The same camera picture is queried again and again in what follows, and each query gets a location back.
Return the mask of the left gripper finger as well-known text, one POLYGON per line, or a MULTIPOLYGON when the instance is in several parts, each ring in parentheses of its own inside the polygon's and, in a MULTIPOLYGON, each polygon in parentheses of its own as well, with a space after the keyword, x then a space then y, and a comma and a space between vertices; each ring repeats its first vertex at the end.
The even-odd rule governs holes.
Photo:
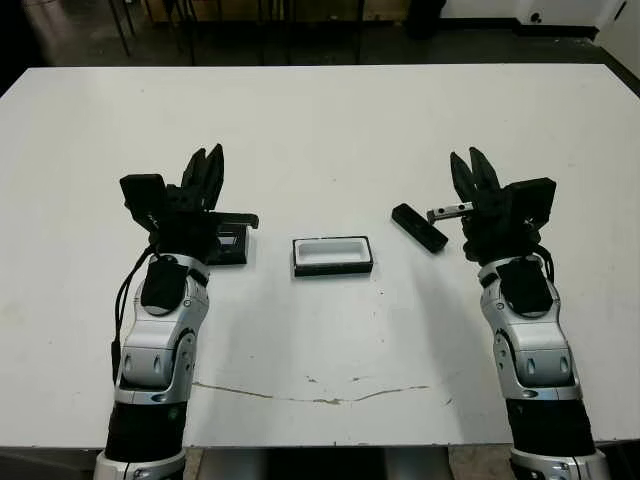
POLYGON ((224 182, 224 152, 220 143, 205 156, 202 207, 214 210, 224 182))
POLYGON ((191 157, 183 172, 181 188, 192 198, 198 199, 206 185, 209 171, 209 160, 206 149, 199 148, 191 157))

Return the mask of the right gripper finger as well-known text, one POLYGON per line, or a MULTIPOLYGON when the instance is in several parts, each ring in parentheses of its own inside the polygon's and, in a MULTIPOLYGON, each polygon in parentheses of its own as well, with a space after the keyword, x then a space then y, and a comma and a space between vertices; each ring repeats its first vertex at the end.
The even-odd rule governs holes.
POLYGON ((477 193, 477 180, 479 178, 479 151, 471 151, 471 166, 455 152, 450 154, 450 168, 453 186, 460 200, 464 203, 471 202, 477 193))
POLYGON ((475 186, 473 200, 489 201, 498 198, 501 186, 497 174, 485 156, 476 147, 469 148, 472 170, 472 181, 475 186))

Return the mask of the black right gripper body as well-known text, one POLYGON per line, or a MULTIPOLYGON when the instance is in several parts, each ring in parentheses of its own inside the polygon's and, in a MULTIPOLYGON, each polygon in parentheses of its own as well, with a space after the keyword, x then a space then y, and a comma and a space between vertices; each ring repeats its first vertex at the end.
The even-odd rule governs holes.
POLYGON ((544 225, 544 194, 537 187, 506 188, 495 200, 459 201, 430 209, 426 216, 429 224, 460 218, 466 258, 490 263, 534 251, 544 225))

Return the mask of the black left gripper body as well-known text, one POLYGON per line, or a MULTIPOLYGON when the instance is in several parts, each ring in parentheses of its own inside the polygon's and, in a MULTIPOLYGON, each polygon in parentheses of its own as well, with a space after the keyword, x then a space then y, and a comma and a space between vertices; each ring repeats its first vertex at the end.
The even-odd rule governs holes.
POLYGON ((203 264, 245 264, 248 230, 258 227, 255 213, 204 210, 181 187, 169 185, 167 207, 149 239, 159 253, 192 257, 203 264))

